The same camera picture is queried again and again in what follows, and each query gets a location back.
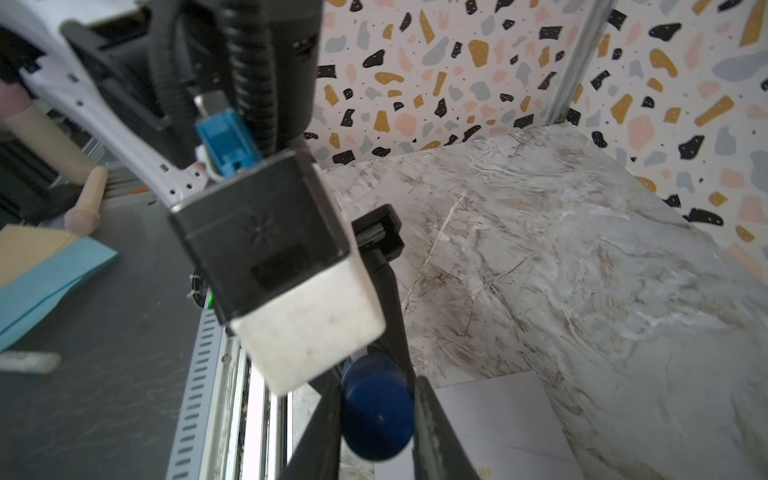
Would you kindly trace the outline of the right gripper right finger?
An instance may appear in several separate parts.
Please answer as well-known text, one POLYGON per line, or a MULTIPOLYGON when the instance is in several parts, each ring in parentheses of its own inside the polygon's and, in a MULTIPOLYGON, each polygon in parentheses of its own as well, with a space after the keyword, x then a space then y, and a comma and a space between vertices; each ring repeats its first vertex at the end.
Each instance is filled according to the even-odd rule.
POLYGON ((479 476, 426 377, 415 380, 413 465, 416 479, 474 479, 479 476))

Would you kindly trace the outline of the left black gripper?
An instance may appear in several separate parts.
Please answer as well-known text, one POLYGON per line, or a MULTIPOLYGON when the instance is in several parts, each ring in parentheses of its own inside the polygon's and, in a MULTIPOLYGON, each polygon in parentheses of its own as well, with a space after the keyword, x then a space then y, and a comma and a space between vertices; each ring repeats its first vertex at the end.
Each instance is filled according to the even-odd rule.
POLYGON ((410 390, 416 380, 412 365, 397 279, 390 262, 402 254, 402 223, 394 207, 384 204, 355 219, 352 229, 363 264, 369 273, 385 317, 384 334, 367 347, 368 353, 388 356, 405 377, 410 390))

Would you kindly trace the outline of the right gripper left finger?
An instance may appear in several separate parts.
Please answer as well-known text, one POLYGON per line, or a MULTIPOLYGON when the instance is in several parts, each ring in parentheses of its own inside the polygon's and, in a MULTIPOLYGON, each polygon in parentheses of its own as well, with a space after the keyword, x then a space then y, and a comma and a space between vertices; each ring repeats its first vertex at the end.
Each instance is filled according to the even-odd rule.
POLYGON ((337 371, 310 382, 321 395, 296 450, 284 468, 284 480, 337 480, 340 467, 342 388, 337 371))

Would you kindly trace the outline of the blue white glue stick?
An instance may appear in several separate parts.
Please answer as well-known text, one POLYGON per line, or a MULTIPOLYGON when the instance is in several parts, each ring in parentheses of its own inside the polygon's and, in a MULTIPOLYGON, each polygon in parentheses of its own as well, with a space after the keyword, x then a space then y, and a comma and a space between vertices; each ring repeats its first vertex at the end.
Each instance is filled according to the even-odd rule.
POLYGON ((341 433, 357 456, 386 461, 410 442, 413 395, 388 356, 369 353, 353 361, 342 377, 342 393, 341 433))

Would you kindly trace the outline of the pale lilac envelope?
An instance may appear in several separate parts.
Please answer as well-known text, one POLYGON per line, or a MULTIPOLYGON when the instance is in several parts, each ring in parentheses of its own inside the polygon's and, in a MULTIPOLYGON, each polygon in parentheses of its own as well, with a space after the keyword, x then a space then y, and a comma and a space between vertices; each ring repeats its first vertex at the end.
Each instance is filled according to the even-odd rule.
POLYGON ((581 479, 543 384, 532 371, 435 390, 482 479, 581 479))

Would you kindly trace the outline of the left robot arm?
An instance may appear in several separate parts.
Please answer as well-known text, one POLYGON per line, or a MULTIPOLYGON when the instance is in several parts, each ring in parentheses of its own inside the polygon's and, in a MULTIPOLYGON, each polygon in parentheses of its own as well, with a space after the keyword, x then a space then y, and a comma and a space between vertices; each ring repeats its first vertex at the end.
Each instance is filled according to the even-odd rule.
POLYGON ((5 1, 1 76, 73 113, 168 206, 266 383, 287 393, 359 349, 415 373, 390 205, 349 221, 304 139, 319 1, 5 1))

